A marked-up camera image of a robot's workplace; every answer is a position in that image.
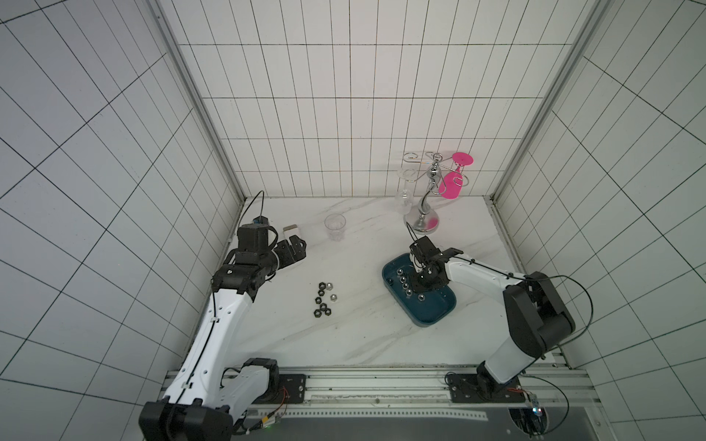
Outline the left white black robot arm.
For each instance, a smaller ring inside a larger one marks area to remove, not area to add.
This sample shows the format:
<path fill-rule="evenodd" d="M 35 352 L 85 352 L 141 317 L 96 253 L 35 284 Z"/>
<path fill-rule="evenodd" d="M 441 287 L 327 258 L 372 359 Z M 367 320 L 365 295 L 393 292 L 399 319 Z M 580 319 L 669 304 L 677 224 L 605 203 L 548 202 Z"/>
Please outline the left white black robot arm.
<path fill-rule="evenodd" d="M 279 366 L 271 358 L 250 358 L 224 382 L 227 351 L 259 290 L 305 257 L 305 241 L 279 238 L 264 216 L 238 227 L 235 248 L 211 278 L 211 297 L 178 375 L 161 399 L 141 410 L 145 439 L 230 440 L 252 404 L 279 396 Z"/>

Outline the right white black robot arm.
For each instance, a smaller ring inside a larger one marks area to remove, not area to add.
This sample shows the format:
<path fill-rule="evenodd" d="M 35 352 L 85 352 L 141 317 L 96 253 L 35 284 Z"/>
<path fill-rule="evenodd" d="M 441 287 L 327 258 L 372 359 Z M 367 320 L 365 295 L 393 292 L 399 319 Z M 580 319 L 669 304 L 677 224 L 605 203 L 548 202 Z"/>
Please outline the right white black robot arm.
<path fill-rule="evenodd" d="M 577 327 L 552 279 L 541 272 L 515 275 L 464 257 L 457 248 L 439 250 L 423 236 L 410 245 L 415 291 L 454 282 L 497 301 L 505 309 L 509 337 L 476 369 L 478 393 L 490 400 Z"/>

